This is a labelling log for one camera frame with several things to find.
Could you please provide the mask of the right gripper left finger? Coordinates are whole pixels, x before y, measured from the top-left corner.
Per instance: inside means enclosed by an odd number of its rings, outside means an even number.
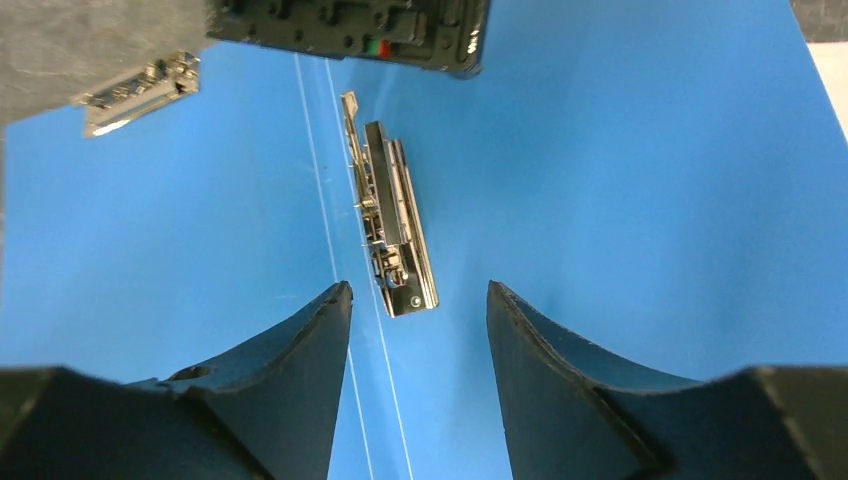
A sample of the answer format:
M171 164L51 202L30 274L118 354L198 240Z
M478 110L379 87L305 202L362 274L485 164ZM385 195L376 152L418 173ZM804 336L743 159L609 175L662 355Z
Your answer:
M1 372L5 479L324 479L352 290L339 282L249 340L160 380Z

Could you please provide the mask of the white paper sheet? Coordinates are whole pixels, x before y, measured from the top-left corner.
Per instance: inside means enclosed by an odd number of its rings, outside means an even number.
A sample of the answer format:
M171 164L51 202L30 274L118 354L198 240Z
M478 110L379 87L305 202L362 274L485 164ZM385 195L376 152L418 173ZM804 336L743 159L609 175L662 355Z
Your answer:
M843 135L847 137L847 42L808 43L807 47Z

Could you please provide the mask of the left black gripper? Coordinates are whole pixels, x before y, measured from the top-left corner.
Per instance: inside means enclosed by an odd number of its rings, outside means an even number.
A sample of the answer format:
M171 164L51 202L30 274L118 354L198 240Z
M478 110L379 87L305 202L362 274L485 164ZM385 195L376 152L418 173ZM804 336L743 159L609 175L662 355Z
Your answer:
M467 79L482 69L486 0L210 0L219 41L362 58Z

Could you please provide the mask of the blue file folder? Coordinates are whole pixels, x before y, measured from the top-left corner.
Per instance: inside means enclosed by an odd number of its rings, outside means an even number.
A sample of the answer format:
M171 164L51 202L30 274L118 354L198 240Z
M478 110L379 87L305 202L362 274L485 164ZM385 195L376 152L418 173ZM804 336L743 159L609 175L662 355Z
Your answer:
M439 305L390 317L340 95L403 143ZM490 281L702 380L847 361L847 144L785 1L497 1L470 80L220 43L96 139L6 131L3 365L166 377L354 291L333 479L507 479Z

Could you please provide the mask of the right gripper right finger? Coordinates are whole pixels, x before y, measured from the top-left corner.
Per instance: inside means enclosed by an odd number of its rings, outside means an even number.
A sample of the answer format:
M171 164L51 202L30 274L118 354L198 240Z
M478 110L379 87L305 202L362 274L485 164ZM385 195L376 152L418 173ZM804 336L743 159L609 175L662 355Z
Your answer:
M847 370L753 366L696 381L640 365L500 282L486 322L517 479L843 479Z

